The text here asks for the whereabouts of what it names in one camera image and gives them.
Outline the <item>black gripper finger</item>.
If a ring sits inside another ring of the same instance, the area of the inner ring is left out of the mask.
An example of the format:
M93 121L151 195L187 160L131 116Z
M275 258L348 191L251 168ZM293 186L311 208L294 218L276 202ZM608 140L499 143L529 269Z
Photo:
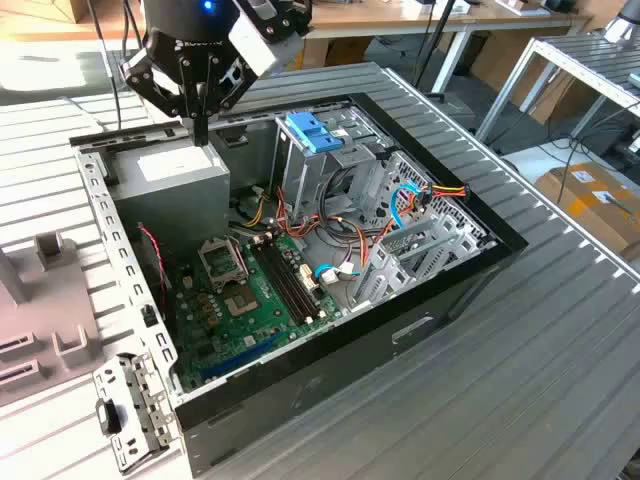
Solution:
M157 83L153 62L146 50L140 50L121 65L125 83L144 100L150 102L168 117L179 117L191 135L194 145L200 144L200 106L193 83L177 84L178 92Z
M241 58L228 66L219 58L209 58L201 95L201 145L208 143L209 119L230 110L255 81L256 74Z

